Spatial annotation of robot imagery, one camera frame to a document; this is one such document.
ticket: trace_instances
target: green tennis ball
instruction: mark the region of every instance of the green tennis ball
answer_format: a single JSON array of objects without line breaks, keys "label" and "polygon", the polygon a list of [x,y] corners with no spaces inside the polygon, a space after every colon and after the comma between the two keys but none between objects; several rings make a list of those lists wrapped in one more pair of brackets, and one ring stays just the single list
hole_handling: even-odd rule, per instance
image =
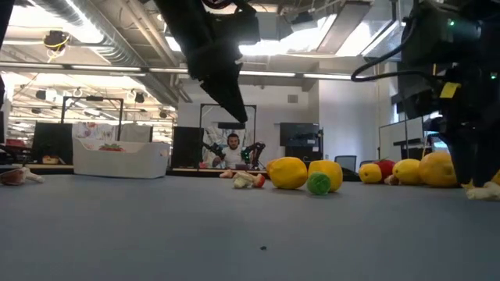
[{"label": "green tennis ball", "polygon": [[330,178],[325,173],[312,173],[307,179],[307,190],[314,195],[328,194],[328,191],[330,191]]}]

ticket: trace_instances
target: ceiling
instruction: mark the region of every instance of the ceiling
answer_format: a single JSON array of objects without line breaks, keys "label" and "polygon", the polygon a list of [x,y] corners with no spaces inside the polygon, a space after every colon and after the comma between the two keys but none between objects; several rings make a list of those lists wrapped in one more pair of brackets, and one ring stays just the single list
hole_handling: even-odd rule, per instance
[{"label": "ceiling", "polygon": [[[39,2],[42,0],[23,0],[18,1],[15,11],[9,23],[9,29],[5,36],[5,42],[2,52],[0,53],[0,61],[10,62],[50,62],[50,63],[67,63],[67,64],[88,64],[88,65],[109,65],[109,61],[97,51],[102,48],[102,45],[88,44],[77,40],[78,38],[86,37],[88,34],[82,34],[80,31],[71,30],[68,24],[62,18],[45,14],[40,14],[40,9],[30,6],[31,2]],[[153,1],[145,2],[144,5],[139,4],[138,0],[86,0],[86,3],[94,6],[98,11],[98,16],[110,23],[111,27],[117,31],[116,36],[124,39],[127,48],[138,56],[144,62],[145,66],[171,66],[172,63],[179,63],[176,66],[184,66],[184,57],[182,53],[172,51],[172,45],[168,45],[168,41],[164,40],[165,23],[159,11],[155,7]],[[338,12],[338,4],[330,7],[329,3],[332,0],[255,0],[254,7],[261,13],[264,9],[268,10],[266,14],[274,14],[287,17],[287,20],[292,20],[297,12],[306,11],[311,7],[322,9],[325,5],[329,9],[331,15],[336,15]],[[404,0],[400,2],[398,11],[401,11],[398,16],[405,16],[411,9],[412,0]],[[371,43],[371,41],[382,31],[387,28],[387,24],[391,22],[391,2],[388,0],[375,0],[370,10],[366,15],[363,15],[361,23],[347,37],[344,42],[344,47],[340,53],[319,53],[293,51],[287,53],[277,53],[275,55],[245,55],[242,58],[244,69],[247,70],[268,70],[268,71],[286,71],[286,72],[329,72],[329,73],[345,73],[350,74],[354,69],[361,66],[364,61],[361,57],[356,57],[359,53]],[[48,34],[50,30],[69,31],[73,35],[69,45],[60,55],[54,55],[54,52],[48,49],[41,43],[42,38]],[[390,48],[399,40],[401,34],[397,34],[402,30],[402,27],[397,26],[382,43],[373,48],[372,52],[382,52]],[[318,34],[323,31],[318,27]],[[163,42],[156,40],[156,35],[159,34]],[[310,37],[299,37],[299,43],[308,44],[312,39]],[[27,120],[17,120],[33,124],[30,117],[43,117],[44,119],[53,119],[61,115],[60,102],[61,98],[54,100],[41,100],[35,97],[37,91],[45,90],[51,93],[56,93],[59,96],[72,95],[74,91],[86,96],[102,96],[106,98],[123,98],[126,113],[124,119],[131,120],[147,120],[148,122],[161,121],[155,124],[162,132],[160,137],[170,137],[171,128],[176,122],[177,115],[171,107],[176,106],[177,101],[184,100],[189,102],[189,97],[183,96],[178,89],[172,91],[173,87],[180,88],[182,84],[196,84],[186,76],[180,76],[180,82],[176,82],[174,78],[168,74],[156,74],[154,79],[161,83],[160,88],[153,87],[151,84],[143,83],[140,77],[124,76],[119,73],[110,73],[108,76],[91,76],[91,75],[75,75],[65,73],[3,73],[3,76],[8,77],[8,83],[14,87],[14,100],[12,115],[17,117],[26,117]],[[273,86],[295,86],[302,87],[304,91],[308,90],[308,83],[305,80],[290,79],[290,78],[271,78],[271,77],[240,77],[240,84],[249,84],[265,87]],[[138,104],[134,101],[134,95],[137,92],[145,93],[145,102]],[[82,101],[81,105],[86,107],[105,108],[103,112],[106,115],[99,117],[100,119],[113,122],[118,116],[118,112],[113,110],[117,104],[111,104],[109,101],[101,104],[89,104]],[[41,113],[32,113],[30,108],[39,106]],[[66,117],[70,119],[89,117],[83,114],[83,109],[80,106],[75,106],[68,111]],[[168,109],[167,119],[160,119],[159,113],[161,110]],[[15,135],[22,134],[18,130],[12,132]],[[32,133],[32,130],[25,130],[24,133]]]}]

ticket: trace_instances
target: yellow tag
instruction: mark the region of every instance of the yellow tag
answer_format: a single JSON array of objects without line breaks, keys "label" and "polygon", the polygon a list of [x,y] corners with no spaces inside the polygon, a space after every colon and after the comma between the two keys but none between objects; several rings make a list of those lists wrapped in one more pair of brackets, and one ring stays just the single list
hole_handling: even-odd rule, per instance
[{"label": "yellow tag", "polygon": [[455,96],[456,89],[461,86],[462,85],[460,83],[447,82],[443,87],[440,98],[453,98],[453,96]]}]

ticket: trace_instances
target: ceiling duct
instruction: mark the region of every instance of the ceiling duct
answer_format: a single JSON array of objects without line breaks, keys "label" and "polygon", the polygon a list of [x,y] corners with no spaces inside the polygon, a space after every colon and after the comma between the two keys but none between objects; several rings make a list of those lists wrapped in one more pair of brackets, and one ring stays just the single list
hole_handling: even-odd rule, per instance
[{"label": "ceiling duct", "polygon": [[372,2],[348,1],[341,8],[327,35],[317,51],[336,54],[352,31],[361,23],[369,12]]},{"label": "ceiling duct", "polygon": [[[84,29],[84,27],[90,26],[91,28],[87,32],[97,30],[100,34],[96,34],[96,37],[103,37],[100,43],[110,47],[94,48],[93,50],[112,65],[147,66],[146,62],[90,0],[30,0],[30,2],[39,5],[46,12],[65,20],[74,27]],[[172,89],[153,74],[148,73],[133,79],[144,84],[159,102],[169,105],[178,103],[178,97]]]}]

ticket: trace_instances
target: man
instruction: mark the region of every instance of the man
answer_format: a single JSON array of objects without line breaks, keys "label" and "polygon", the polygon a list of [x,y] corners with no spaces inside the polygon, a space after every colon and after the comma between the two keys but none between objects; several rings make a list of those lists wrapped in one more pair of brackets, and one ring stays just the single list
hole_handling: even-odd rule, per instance
[{"label": "man", "polygon": [[226,168],[236,169],[236,165],[245,163],[241,159],[240,137],[237,134],[232,133],[227,136],[227,146],[227,148],[222,150],[226,157],[224,159],[221,159],[219,156],[215,157],[212,161],[213,167],[217,167],[220,163],[225,162]]}]

